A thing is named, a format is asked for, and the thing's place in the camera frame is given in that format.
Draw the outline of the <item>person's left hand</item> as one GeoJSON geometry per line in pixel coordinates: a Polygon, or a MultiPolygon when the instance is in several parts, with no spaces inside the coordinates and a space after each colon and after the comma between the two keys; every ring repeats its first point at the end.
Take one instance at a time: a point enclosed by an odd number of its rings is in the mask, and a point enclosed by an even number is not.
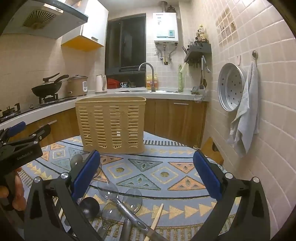
{"type": "MultiPolygon", "coordinates": [[[[17,168],[15,170],[15,194],[12,202],[12,206],[17,211],[24,211],[26,208],[26,199],[24,198],[24,188],[22,180],[20,179],[19,172],[22,168],[17,168]]],[[[7,198],[9,195],[9,190],[5,186],[1,186],[0,198],[7,198]]]]}

